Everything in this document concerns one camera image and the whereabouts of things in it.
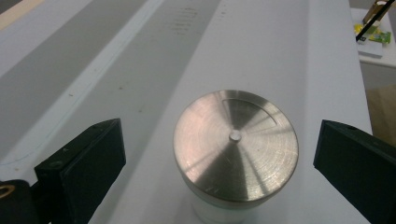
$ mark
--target cylindrical workpiece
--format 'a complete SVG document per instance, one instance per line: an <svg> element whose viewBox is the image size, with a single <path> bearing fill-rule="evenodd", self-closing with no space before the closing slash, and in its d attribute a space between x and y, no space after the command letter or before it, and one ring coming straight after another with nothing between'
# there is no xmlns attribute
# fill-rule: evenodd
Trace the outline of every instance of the cylindrical workpiece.
<svg viewBox="0 0 396 224"><path fill-rule="evenodd" d="M212 92L189 105L177 122L174 150L206 223L243 221L285 186L298 159L286 116L246 91Z"/></svg>

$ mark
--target workbench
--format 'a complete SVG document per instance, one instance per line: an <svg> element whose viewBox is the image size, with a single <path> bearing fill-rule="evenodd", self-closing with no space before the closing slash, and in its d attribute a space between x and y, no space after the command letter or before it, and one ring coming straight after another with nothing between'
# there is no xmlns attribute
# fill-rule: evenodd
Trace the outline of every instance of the workbench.
<svg viewBox="0 0 396 224"><path fill-rule="evenodd" d="M323 119L371 132L352 27L347 0L45 1L0 32L0 179L33 184L34 166L120 118L127 163L90 223L201 223L177 119L209 92L249 91L288 117L300 155L246 223L368 223L313 166Z"/></svg>

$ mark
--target brushed aluminum disc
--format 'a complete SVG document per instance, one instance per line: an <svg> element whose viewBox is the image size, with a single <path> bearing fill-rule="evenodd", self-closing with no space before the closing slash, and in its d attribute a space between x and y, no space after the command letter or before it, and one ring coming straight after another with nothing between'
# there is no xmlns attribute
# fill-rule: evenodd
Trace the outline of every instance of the brushed aluminum disc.
<svg viewBox="0 0 396 224"><path fill-rule="evenodd" d="M217 91L193 102L177 122L174 150L191 190L225 207L264 202L288 182L298 159L285 115L245 91Z"/></svg>

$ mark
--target white surface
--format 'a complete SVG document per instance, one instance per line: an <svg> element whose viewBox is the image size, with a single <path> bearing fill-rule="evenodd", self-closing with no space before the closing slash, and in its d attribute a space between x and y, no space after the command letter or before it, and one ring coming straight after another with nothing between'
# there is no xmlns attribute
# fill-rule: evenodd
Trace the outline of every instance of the white surface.
<svg viewBox="0 0 396 224"><path fill-rule="evenodd" d="M0 31L0 77L92 0L44 1Z"/></svg>
<svg viewBox="0 0 396 224"><path fill-rule="evenodd" d="M113 21L117 26L109 30L92 21L87 31L84 21L118 18L103 14L113 4L121 6L117 12L123 20ZM12 131L12 122L0 123L2 130L11 129L2 132L8 144L1 151L1 179L33 183L33 166L90 125L121 118L127 165L91 223L200 223L176 167L173 130L195 99L211 91L238 89L279 107L300 147L288 185L247 223L368 223L312 165L322 119L370 132L347 1L165 0L147 1L132 11L123 4L126 1L107 5L92 0L83 14L0 79L0 93L7 93L0 94L1 103L11 107L2 107L0 115L26 119L17 131ZM87 35L89 41L62 45L69 32L77 39ZM99 49L90 45L105 32L112 34L108 42L99 42ZM34 60L37 55L50 59L59 50L66 50L57 58L59 64ZM30 63L43 74L32 91L1 86L30 80L16 75ZM55 65L75 78L66 84L51 82L57 80L51 79ZM47 86L57 91L49 91L52 98L43 100L46 94L40 92L48 91ZM19 106L9 102L13 99ZM38 107L33 117L18 112L30 106Z"/></svg>
<svg viewBox="0 0 396 224"><path fill-rule="evenodd" d="M368 56L371 58L381 58L384 55L382 43L367 41L357 45L360 56Z"/></svg>
<svg viewBox="0 0 396 224"><path fill-rule="evenodd" d="M364 16L367 13L367 9L360 8L352 8L352 20L355 23L362 23ZM390 43L384 45L383 48L383 56L381 58L373 58L369 56L360 55L359 58L363 63L372 63L376 65L382 65L387 67L396 67L396 44L395 44L395 35L392 32L392 27L390 25L389 15L388 13L381 20L381 24L379 28L383 31L389 31L392 33L390 38Z"/></svg>

